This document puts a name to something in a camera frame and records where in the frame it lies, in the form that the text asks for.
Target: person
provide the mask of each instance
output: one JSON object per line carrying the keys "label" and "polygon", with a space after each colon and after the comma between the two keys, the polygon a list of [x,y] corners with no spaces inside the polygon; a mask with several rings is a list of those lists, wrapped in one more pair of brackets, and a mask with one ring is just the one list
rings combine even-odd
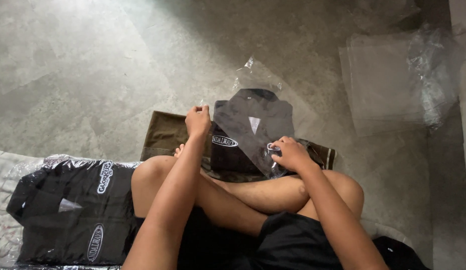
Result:
{"label": "person", "polygon": [[123,270],[388,269],[359,222],[363,190],[352,178],[321,170],[283,137],[273,143],[282,156],[272,158],[297,175],[218,181],[200,169],[208,106],[191,108],[185,123],[189,139],[175,156],[151,157],[134,171],[141,227]]}

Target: stack of plastic bags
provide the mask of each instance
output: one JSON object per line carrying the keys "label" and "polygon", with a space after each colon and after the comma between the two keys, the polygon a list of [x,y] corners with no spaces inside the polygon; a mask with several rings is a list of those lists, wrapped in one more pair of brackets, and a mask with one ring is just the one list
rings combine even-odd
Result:
{"label": "stack of plastic bags", "polygon": [[351,36],[340,60],[356,133],[438,128],[458,99],[465,47],[460,27]]}

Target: black shorts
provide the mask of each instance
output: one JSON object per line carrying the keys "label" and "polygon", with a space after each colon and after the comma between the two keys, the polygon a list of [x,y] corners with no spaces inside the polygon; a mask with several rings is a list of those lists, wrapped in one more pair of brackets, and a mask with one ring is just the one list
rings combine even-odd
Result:
{"label": "black shorts", "polygon": [[[138,218],[141,225],[144,218]],[[320,222],[282,212],[266,219],[258,238],[211,224],[194,207],[186,224],[178,269],[343,269]]]}

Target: brown cloth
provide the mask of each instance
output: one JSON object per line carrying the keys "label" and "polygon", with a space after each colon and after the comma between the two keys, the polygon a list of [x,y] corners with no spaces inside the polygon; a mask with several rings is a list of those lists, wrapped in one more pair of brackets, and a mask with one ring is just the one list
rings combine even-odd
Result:
{"label": "brown cloth", "polygon": [[[188,132],[184,124],[186,116],[166,112],[154,111],[149,122],[148,132],[146,132],[145,144],[141,153],[140,161],[145,161],[154,156],[173,156],[175,149],[186,143]],[[211,155],[211,132],[208,133],[205,142],[205,150],[201,167],[205,172],[216,179],[228,182],[254,182],[266,180],[262,174],[243,174],[237,172],[212,171],[209,165]],[[336,151],[318,144],[314,144],[304,139],[298,139],[308,151],[311,159],[318,163],[322,169],[332,170]]]}

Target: andalways logo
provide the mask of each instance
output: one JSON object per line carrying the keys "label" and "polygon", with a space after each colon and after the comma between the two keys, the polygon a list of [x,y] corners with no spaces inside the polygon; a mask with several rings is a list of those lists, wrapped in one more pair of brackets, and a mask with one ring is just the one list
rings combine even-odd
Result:
{"label": "andalways logo", "polygon": [[98,223],[95,225],[95,230],[91,236],[91,240],[88,245],[88,260],[93,262],[98,257],[99,250],[101,249],[101,243],[103,242],[104,227],[103,224]]}
{"label": "andalways logo", "polygon": [[103,163],[101,172],[99,173],[98,194],[103,194],[110,183],[110,178],[113,175],[113,163],[108,161]]}
{"label": "andalways logo", "polygon": [[238,143],[235,140],[232,140],[228,137],[214,135],[211,138],[211,142],[226,147],[235,147],[238,146]]}

